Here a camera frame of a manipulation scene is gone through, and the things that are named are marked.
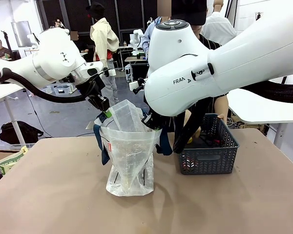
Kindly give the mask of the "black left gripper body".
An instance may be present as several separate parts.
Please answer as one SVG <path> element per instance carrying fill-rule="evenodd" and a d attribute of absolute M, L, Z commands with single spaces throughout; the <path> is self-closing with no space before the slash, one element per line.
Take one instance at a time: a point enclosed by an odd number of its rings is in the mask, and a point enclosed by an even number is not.
<path fill-rule="evenodd" d="M 89 96 L 102 96 L 101 90 L 105 87 L 99 74 L 93 75 L 89 80 L 76 86 L 80 95 L 77 101 L 84 101 Z"/>

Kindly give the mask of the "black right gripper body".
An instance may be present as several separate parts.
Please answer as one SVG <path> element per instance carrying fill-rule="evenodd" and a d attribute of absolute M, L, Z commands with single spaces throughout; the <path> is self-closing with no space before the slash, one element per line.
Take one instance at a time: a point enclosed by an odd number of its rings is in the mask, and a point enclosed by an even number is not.
<path fill-rule="evenodd" d="M 156 130 L 157 129 L 157 123 L 156 121 L 153 119 L 152 114 L 148 114 L 148 113 L 143 113 L 143 118 L 141 120 L 141 122 L 148 128 Z"/>

